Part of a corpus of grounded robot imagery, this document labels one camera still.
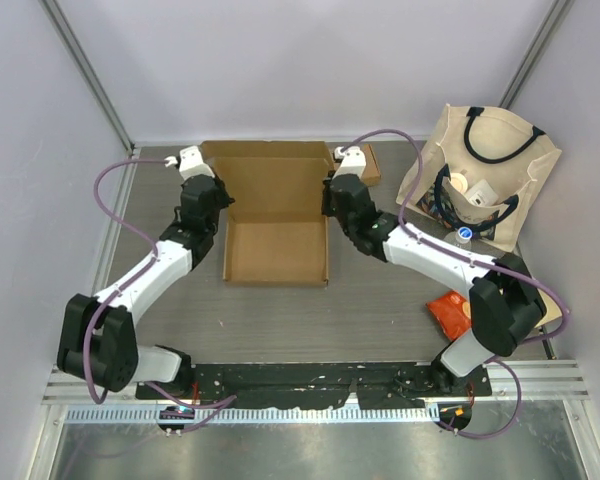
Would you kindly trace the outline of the brown cardboard box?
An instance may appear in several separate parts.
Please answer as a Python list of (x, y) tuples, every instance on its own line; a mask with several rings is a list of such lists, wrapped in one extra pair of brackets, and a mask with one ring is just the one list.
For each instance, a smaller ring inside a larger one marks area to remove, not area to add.
[(366, 160), (366, 166), (361, 176), (361, 180), (369, 187), (376, 186), (380, 183), (382, 176), (373, 147), (370, 144), (363, 144), (360, 146), (360, 149)]
[(326, 143), (208, 140), (200, 149), (234, 199), (227, 210), (224, 281), (327, 285), (323, 180), (334, 163)]

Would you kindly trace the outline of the right aluminium frame post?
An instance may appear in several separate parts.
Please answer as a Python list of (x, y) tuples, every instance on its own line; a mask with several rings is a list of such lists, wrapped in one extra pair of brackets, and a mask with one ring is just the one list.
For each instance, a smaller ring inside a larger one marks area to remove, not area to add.
[(554, 0), (551, 2), (549, 10), (499, 101), (498, 106), (500, 108), (508, 110), (512, 108), (574, 3), (574, 0)]

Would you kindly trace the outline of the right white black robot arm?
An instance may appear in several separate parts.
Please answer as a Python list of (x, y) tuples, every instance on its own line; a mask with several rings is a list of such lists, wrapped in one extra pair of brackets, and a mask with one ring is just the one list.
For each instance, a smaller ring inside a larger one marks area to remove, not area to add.
[(376, 208), (354, 174), (332, 172), (323, 180), (322, 209), (362, 254), (419, 272), (468, 301), (471, 325), (431, 362), (430, 391), (457, 393), (487, 360), (510, 356), (547, 313), (520, 257), (474, 254), (402, 225)]

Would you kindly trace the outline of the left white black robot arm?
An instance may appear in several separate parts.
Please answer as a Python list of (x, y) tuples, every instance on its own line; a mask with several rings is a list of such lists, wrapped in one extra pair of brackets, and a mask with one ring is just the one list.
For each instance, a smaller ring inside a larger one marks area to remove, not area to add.
[(65, 307), (56, 365), (110, 392), (157, 382), (170, 398), (193, 385), (189, 355), (170, 347), (143, 347), (136, 326), (149, 307), (201, 263), (214, 243), (220, 211), (233, 199), (216, 176), (185, 180), (174, 220), (150, 253), (117, 282), (93, 296), (74, 295)]

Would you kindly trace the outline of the orange chips snack bag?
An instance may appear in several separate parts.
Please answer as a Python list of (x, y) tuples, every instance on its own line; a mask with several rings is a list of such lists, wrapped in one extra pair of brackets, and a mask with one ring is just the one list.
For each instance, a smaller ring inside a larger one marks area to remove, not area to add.
[(529, 283), (530, 271), (521, 257), (499, 258), (464, 254), (446, 261), (450, 291), (427, 303), (427, 309), (451, 341), (472, 332), (484, 347), (508, 355), (533, 330), (562, 316), (558, 302)]

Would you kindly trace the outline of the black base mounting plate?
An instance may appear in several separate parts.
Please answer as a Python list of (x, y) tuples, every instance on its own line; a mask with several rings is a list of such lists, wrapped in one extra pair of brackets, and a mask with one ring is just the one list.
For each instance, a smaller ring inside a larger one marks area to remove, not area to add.
[(484, 367), (456, 378), (440, 366), (418, 362), (197, 364), (157, 386), (211, 408), (233, 397), (230, 406), (238, 409), (339, 409), (352, 393), (363, 410), (412, 408), (426, 398), (492, 394)]

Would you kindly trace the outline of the white box in bag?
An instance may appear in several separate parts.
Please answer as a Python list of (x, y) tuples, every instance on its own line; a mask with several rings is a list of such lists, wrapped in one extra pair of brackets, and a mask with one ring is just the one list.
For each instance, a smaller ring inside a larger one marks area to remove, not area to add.
[(488, 207), (498, 202), (499, 196), (493, 190), (489, 182), (482, 179), (475, 183), (465, 193), (465, 198), (475, 206)]

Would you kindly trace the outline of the round beige lid in bag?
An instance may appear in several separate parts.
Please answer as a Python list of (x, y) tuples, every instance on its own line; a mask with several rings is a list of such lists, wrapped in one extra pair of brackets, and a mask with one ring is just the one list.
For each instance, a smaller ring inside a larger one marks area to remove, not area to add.
[(467, 177), (460, 172), (450, 173), (450, 184), (461, 194), (465, 194), (469, 189)]

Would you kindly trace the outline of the clear plastic water bottle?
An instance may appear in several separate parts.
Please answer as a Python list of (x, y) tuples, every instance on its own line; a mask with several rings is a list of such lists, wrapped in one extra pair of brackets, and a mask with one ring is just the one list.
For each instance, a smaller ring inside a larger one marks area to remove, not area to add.
[(449, 232), (444, 241), (454, 247), (470, 250), (472, 246), (473, 231), (468, 227), (460, 227), (459, 229)]

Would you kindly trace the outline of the left aluminium frame post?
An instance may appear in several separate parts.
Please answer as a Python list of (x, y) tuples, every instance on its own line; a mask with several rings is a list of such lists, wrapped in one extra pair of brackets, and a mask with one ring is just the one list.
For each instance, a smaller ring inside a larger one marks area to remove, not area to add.
[(123, 125), (109, 95), (106, 93), (91, 61), (81, 45), (69, 19), (64, 13), (60, 3), (56, 0), (40, 0), (39, 4), (49, 18), (59, 38), (68, 51), (77, 70), (86, 83), (88, 90), (93, 95), (96, 103), (102, 110), (106, 120), (112, 127), (116, 137), (124, 150), (131, 154), (134, 151), (134, 142)]

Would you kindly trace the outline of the aluminium frame post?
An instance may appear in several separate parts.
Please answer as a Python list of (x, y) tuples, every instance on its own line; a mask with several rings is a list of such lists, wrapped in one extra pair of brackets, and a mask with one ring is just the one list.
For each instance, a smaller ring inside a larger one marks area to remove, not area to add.
[(112, 127), (116, 137), (124, 150), (131, 154), (134, 151), (134, 142), (123, 125), (109, 95), (106, 93), (91, 61), (81, 45), (69, 19), (64, 13), (60, 3), (56, 0), (40, 0), (39, 4), (49, 18), (59, 38), (68, 51), (77, 70), (86, 83), (88, 90), (93, 95), (96, 103), (102, 110), (106, 120)]
[(508, 110), (512, 108), (574, 3), (574, 0), (554, 0), (551, 2), (549, 10), (499, 101), (498, 106), (500, 108)]

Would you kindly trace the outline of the beige canvas tote bag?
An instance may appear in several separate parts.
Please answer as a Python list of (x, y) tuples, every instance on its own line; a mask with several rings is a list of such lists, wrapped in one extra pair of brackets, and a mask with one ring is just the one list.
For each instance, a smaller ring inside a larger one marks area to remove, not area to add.
[[(396, 203), (449, 230), (466, 226), (474, 239), (510, 252), (560, 155), (542, 129), (509, 110), (447, 104), (421, 150), (423, 163), (405, 174)], [(469, 189), (487, 180), (498, 202), (472, 205), (450, 184), (451, 172), (463, 173)]]

